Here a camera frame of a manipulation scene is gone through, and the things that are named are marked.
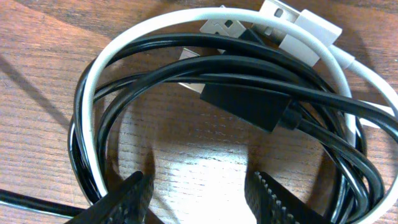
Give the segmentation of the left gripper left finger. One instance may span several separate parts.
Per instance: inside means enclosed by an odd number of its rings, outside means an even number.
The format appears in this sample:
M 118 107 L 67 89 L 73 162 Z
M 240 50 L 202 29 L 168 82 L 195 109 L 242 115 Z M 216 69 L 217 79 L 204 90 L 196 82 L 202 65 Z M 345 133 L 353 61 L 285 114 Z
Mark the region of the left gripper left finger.
M 154 193 L 154 176 L 137 171 L 116 190 L 65 224 L 118 224 L 144 222 Z

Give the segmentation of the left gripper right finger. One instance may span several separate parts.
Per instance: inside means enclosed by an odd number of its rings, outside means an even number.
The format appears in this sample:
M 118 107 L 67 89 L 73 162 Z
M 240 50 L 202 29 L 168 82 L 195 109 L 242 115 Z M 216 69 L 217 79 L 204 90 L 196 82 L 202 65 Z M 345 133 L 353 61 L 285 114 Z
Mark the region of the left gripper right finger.
M 330 221 L 266 172 L 247 172 L 244 196 L 258 224 L 327 224 Z

